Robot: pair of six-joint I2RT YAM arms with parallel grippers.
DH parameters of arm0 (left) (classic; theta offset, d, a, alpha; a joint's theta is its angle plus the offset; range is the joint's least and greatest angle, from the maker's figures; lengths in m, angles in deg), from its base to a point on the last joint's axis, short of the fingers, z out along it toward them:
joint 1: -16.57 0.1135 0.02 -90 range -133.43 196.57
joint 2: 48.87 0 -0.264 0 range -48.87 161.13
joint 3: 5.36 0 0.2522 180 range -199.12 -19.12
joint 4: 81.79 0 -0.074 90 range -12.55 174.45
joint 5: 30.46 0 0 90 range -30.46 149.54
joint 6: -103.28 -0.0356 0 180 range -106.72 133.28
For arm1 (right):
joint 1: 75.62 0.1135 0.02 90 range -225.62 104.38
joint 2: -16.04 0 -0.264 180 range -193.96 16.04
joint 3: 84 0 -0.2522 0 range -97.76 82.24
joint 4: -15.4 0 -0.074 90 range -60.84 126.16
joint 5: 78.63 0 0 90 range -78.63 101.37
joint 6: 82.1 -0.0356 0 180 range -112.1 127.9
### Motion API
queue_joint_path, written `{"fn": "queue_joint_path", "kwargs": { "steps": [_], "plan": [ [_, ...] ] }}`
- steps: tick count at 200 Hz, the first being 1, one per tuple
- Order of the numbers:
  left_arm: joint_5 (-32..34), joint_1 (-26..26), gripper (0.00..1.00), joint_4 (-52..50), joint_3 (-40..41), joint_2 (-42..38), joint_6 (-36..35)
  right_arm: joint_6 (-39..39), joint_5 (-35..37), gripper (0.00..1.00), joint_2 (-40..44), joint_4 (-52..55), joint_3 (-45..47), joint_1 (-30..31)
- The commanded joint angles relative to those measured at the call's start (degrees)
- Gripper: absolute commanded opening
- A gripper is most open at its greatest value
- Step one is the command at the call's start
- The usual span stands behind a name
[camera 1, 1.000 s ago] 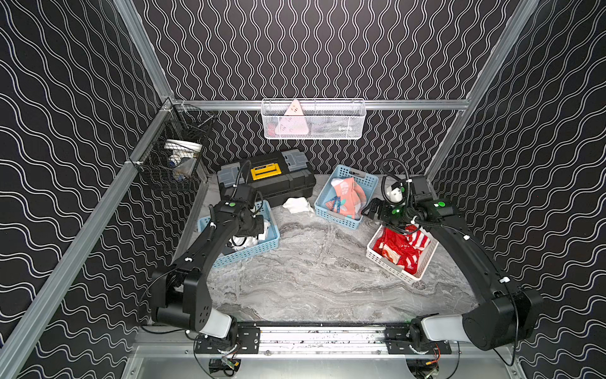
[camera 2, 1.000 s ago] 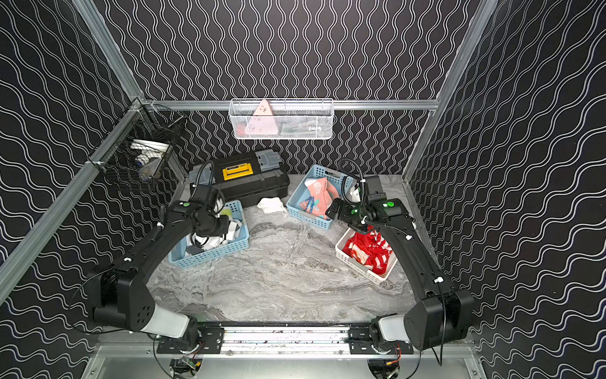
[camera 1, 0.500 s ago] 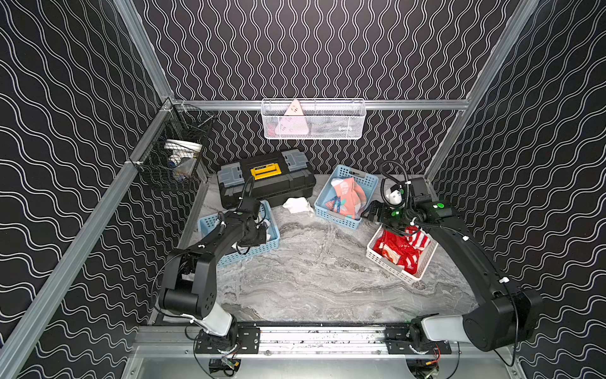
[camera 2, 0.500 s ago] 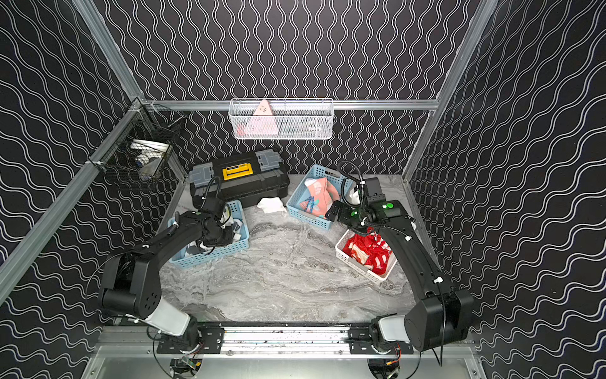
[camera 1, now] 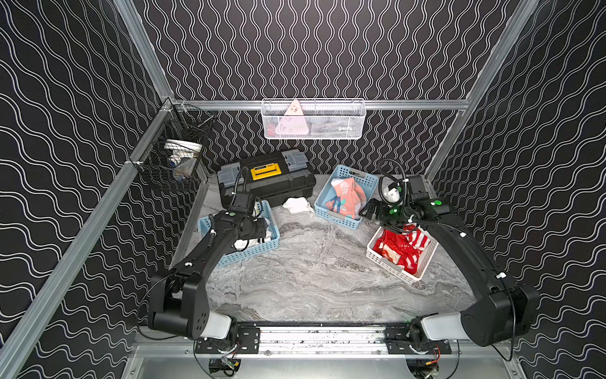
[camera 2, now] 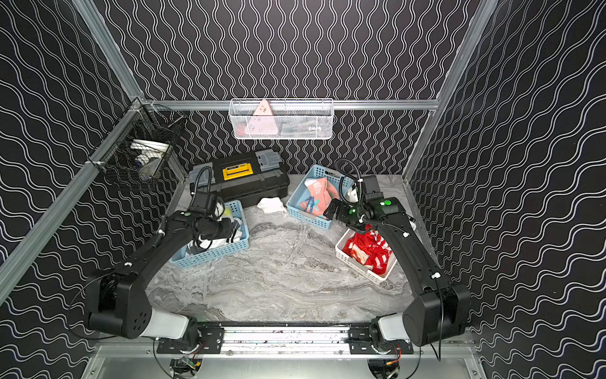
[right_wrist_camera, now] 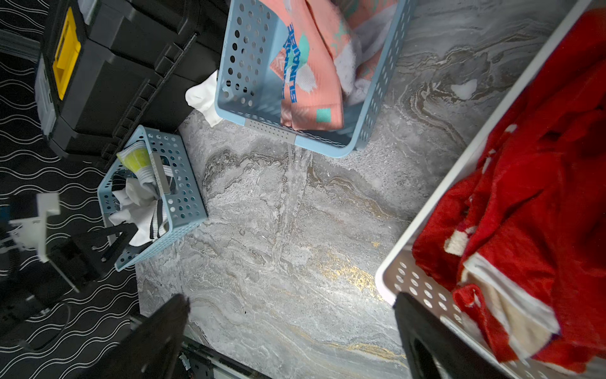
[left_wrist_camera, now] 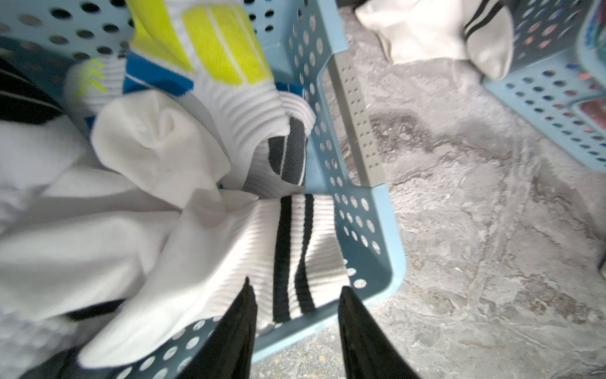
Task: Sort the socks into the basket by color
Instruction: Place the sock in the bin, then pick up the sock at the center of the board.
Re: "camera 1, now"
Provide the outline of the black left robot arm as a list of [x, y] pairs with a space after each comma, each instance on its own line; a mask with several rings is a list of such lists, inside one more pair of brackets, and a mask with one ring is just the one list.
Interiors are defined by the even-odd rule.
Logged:
[[254, 214], [257, 202], [251, 193], [235, 194], [232, 205], [209, 216], [210, 230], [192, 252], [154, 276], [148, 292], [148, 328], [191, 340], [230, 337], [234, 321], [210, 310], [207, 282], [222, 257], [236, 251], [236, 241], [265, 237], [268, 224]]

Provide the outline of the red white striped sock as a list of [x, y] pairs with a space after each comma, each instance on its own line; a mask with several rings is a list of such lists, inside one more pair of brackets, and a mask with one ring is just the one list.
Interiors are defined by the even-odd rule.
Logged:
[[407, 224], [402, 228], [402, 235], [414, 249], [424, 251], [431, 243], [431, 238], [416, 224]]

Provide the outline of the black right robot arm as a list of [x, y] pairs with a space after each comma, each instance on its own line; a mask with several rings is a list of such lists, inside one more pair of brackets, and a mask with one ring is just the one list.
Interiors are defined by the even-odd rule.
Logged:
[[427, 232], [457, 265], [476, 298], [454, 314], [415, 317], [409, 328], [413, 346], [470, 340], [487, 347], [527, 334], [538, 315], [539, 294], [534, 286], [516, 284], [465, 227], [454, 206], [443, 197], [431, 196], [420, 176], [398, 179], [394, 188], [399, 200], [371, 199], [361, 216], [392, 232], [403, 232], [407, 224]]

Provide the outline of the pink sock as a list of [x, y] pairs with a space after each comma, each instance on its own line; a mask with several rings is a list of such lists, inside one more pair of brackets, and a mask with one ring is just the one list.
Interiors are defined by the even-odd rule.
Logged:
[[325, 202], [326, 208], [345, 218], [359, 220], [360, 211], [367, 205], [367, 197], [361, 186], [354, 178], [333, 178], [331, 187], [335, 194]]

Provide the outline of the plain white sock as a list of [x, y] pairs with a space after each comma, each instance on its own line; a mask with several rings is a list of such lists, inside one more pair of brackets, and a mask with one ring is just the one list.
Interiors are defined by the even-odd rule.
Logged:
[[305, 197], [289, 197], [282, 206], [291, 214], [315, 213], [308, 199]]

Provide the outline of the red christmas sock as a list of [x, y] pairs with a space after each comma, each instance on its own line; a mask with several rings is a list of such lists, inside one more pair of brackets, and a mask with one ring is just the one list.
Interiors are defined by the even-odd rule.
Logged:
[[372, 250], [410, 274], [418, 271], [421, 251], [410, 246], [403, 235], [384, 230]]

